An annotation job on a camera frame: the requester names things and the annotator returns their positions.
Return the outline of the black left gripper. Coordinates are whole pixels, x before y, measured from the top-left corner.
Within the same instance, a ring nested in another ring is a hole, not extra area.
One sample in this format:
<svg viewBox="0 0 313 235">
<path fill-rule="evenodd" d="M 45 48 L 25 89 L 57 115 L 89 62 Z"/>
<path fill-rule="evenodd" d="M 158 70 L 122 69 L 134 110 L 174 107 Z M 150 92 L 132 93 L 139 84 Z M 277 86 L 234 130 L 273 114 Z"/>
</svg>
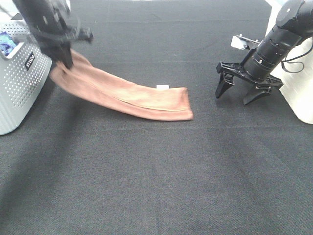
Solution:
<svg viewBox="0 0 313 235">
<path fill-rule="evenodd" d="M 71 43 L 93 41 L 93 33 L 90 28 L 81 27 L 81 22 L 77 18 L 77 25 L 72 26 L 65 23 L 65 28 L 61 32 L 44 32 L 36 28 L 37 42 L 41 51 L 53 58 L 56 62 L 62 62 L 66 68 L 70 69 L 73 66 Z"/>
</svg>

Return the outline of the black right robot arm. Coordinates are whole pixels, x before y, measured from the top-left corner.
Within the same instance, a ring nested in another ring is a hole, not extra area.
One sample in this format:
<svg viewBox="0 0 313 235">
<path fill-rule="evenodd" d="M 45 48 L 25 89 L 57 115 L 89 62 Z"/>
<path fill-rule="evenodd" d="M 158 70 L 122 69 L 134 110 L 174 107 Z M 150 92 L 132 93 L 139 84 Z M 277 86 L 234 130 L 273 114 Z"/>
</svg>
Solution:
<svg viewBox="0 0 313 235">
<path fill-rule="evenodd" d="M 271 95 L 272 88 L 281 88 L 281 79 L 271 75 L 278 64 L 287 62 L 286 56 L 296 46 L 313 35 L 313 2 L 311 0 L 289 0 L 278 12 L 275 25 L 261 41 L 251 48 L 240 63 L 219 62 L 217 73 L 219 84 L 216 98 L 234 86 L 234 77 L 253 86 L 243 99 L 245 105 Z"/>
</svg>

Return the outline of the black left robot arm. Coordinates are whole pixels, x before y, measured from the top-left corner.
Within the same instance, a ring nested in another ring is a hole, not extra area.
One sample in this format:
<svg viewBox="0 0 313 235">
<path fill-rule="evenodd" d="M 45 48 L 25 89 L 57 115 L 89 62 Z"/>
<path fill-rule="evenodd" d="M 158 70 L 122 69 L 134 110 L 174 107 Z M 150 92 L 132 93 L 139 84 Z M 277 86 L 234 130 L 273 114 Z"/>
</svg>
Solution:
<svg viewBox="0 0 313 235">
<path fill-rule="evenodd" d="M 69 0 L 14 0 L 13 3 L 41 52 L 68 69 L 73 66 L 71 43 L 93 40 L 91 29 L 81 27 L 79 19 L 76 26 L 67 24 L 66 18 L 71 14 Z"/>
</svg>

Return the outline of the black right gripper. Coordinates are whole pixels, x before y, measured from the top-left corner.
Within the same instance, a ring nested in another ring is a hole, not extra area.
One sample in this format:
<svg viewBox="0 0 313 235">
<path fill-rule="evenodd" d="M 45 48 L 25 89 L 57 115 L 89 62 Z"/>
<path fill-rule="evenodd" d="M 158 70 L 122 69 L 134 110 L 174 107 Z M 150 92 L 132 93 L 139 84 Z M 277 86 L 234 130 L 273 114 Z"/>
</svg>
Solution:
<svg viewBox="0 0 313 235">
<path fill-rule="evenodd" d="M 234 77 L 238 77 L 253 85 L 243 99 L 244 105 L 271 95 L 273 87 L 279 89 L 283 86 L 282 80 L 272 75 L 268 75 L 264 80 L 257 80 L 240 63 L 219 62 L 216 70 L 220 75 L 220 80 L 215 91 L 216 98 L 220 98 L 225 91 L 234 86 Z"/>
</svg>

